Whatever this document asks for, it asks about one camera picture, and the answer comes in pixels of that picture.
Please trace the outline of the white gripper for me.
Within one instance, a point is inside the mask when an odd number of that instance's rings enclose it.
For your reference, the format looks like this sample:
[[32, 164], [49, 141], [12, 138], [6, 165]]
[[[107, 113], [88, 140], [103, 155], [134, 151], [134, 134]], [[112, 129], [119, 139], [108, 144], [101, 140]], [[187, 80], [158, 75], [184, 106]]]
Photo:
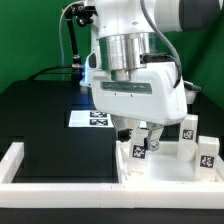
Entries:
[[129, 136], [132, 119], [145, 121], [148, 149], [156, 151], [164, 126], [185, 119], [187, 105], [201, 88], [183, 80], [171, 55], [143, 54], [140, 62], [142, 68], [131, 70], [130, 81], [116, 81], [92, 53], [87, 58], [87, 75], [94, 105], [98, 111], [113, 115], [117, 138]]

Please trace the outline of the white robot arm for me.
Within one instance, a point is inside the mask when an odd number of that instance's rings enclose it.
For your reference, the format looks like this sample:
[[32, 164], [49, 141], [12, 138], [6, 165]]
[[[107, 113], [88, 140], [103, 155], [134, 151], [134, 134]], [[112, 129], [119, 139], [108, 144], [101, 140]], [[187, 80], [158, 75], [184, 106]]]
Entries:
[[117, 130], [132, 131], [133, 145], [154, 151], [163, 128], [184, 120], [189, 98], [200, 90], [183, 79], [165, 34], [209, 27], [223, 0], [85, 0], [84, 6], [93, 48], [81, 83]]

